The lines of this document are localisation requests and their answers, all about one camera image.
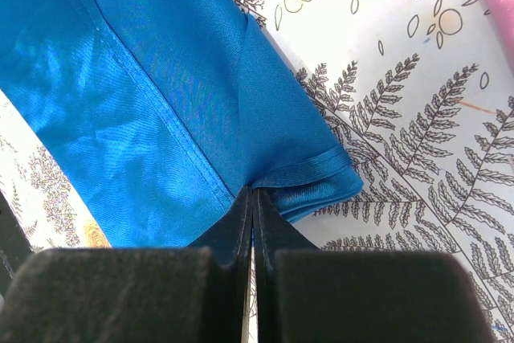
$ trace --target patterned tablecloth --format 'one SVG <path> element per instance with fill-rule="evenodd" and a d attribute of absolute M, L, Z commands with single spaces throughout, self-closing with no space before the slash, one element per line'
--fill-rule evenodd
<path fill-rule="evenodd" d="M 483 0 L 235 1 L 365 181 L 350 202 L 296 228 L 327 250 L 451 253 L 496 338 L 513 341 L 514 82 Z M 3 94 L 0 166 L 0 190 L 34 251 L 109 245 Z"/>

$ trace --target orange mark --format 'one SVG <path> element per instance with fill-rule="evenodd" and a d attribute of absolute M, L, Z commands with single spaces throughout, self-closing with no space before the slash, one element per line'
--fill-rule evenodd
<path fill-rule="evenodd" d="M 474 110 L 478 110 L 480 112 L 488 112 L 489 114 L 496 114 L 496 112 L 492 112 L 491 110 L 487 110 L 486 108 L 479 108 L 478 106 L 474 106 L 473 104 L 469 104 L 468 102 L 460 101 L 460 104 L 464 106 L 468 106 L 469 108 L 473 108 Z"/>

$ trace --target blue garment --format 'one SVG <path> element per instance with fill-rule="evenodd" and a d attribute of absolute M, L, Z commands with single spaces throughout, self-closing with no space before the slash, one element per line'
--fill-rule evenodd
<path fill-rule="evenodd" d="M 114 247 L 182 247 L 245 185 L 288 220 L 362 182 L 231 0 L 0 0 L 0 88 Z"/>

